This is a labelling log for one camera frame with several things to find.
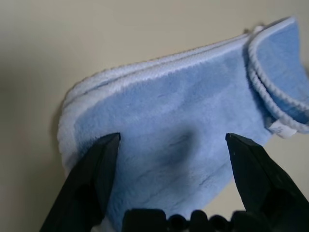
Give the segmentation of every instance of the microfiber cloth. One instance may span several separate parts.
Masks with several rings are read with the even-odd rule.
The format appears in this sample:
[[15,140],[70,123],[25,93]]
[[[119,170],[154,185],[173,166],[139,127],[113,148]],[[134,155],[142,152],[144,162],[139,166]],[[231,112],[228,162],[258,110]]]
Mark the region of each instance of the microfiber cloth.
[[131,208],[189,217],[231,180],[227,132],[264,145],[279,120],[309,132],[309,83],[295,18],[253,33],[102,71],[66,96],[58,140],[67,173],[93,142],[121,133],[107,217]]

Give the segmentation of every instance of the background wall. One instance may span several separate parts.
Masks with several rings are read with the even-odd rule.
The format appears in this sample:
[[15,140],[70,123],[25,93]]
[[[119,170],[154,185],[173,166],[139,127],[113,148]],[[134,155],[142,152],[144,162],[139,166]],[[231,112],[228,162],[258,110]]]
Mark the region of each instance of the background wall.
[[[308,0],[2,0],[0,231],[38,231],[63,182],[61,101],[102,69],[180,52],[296,15],[309,67]],[[309,197],[308,137],[274,138],[268,152]],[[231,183],[207,208],[242,208]]]

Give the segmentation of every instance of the towel fold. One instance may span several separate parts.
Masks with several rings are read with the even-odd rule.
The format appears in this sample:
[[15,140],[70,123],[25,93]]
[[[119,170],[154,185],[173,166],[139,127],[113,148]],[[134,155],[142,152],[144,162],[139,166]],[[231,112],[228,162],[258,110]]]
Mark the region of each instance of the towel fold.
[[265,122],[309,132],[298,25],[287,18],[224,42],[106,70],[66,96],[58,140],[69,172],[93,142],[120,132],[108,218],[130,208],[189,217],[232,177],[227,132],[264,145]]

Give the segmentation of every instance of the folded towel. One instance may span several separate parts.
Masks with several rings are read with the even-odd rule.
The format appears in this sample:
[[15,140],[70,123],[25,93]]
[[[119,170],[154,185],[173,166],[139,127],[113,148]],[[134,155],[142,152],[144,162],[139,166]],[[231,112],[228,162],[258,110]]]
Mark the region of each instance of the folded towel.
[[127,209],[189,217],[229,182],[225,134],[264,145],[265,122],[309,132],[309,83],[297,21],[188,52],[95,74],[66,96],[58,140],[69,172],[93,142],[120,132],[107,215],[120,231]]

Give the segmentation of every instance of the fabric label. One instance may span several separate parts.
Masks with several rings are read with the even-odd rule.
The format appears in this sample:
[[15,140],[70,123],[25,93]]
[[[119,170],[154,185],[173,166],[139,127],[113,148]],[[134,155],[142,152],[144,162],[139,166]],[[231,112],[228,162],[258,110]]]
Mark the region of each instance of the fabric label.
[[292,129],[292,128],[282,124],[279,120],[277,120],[273,124],[271,124],[268,129],[271,132],[277,134],[282,139],[288,139],[288,138],[292,137],[297,132],[297,130]]

